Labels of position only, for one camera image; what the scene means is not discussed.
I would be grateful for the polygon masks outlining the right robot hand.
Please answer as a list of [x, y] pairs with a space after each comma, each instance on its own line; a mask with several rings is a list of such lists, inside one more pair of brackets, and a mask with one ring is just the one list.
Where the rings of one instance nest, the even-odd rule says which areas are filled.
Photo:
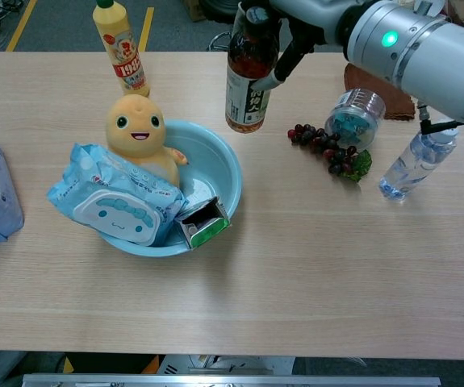
[[281, 85], [314, 46], [338, 46], [340, 19], [355, 4], [355, 1], [270, 1], [270, 9], [289, 20], [292, 41], [270, 74], [252, 84], [253, 90], [266, 91]]

